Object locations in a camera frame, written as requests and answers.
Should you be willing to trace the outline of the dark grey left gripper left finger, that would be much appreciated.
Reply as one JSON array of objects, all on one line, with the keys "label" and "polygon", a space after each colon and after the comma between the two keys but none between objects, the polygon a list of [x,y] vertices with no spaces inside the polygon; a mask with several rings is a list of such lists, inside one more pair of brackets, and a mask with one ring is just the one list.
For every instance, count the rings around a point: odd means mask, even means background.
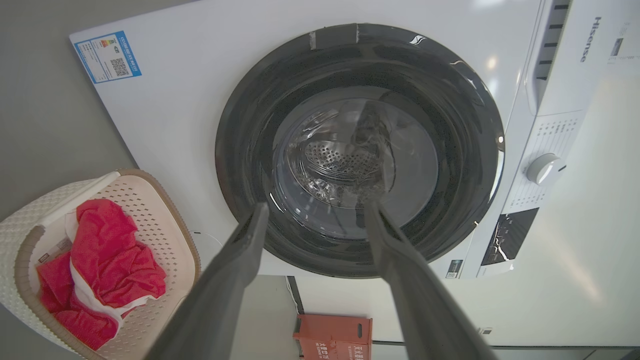
[{"label": "dark grey left gripper left finger", "polygon": [[147,360],[228,360],[246,287],[258,275],[270,210],[257,203],[155,340]]}]

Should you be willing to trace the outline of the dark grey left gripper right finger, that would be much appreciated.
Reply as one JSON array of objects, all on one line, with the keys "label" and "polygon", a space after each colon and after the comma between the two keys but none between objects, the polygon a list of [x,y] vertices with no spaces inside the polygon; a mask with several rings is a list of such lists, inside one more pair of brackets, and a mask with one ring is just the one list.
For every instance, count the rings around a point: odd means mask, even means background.
[{"label": "dark grey left gripper right finger", "polygon": [[410,360],[494,360],[425,258],[378,202],[364,208],[375,268],[391,290]]}]

